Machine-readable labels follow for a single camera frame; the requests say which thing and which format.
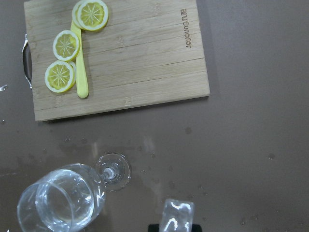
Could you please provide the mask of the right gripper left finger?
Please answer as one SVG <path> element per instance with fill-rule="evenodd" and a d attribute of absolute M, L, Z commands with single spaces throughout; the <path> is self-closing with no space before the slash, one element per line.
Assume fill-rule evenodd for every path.
<path fill-rule="evenodd" d="M 147 232 L 159 232 L 159 224 L 150 224 L 150 225 L 148 225 Z"/>

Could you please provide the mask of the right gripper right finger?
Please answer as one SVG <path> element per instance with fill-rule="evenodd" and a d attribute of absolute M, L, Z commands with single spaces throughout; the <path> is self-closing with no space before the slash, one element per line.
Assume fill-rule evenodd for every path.
<path fill-rule="evenodd" d="M 193 224 L 191 232 L 202 232 L 202 227 L 199 224 Z"/>

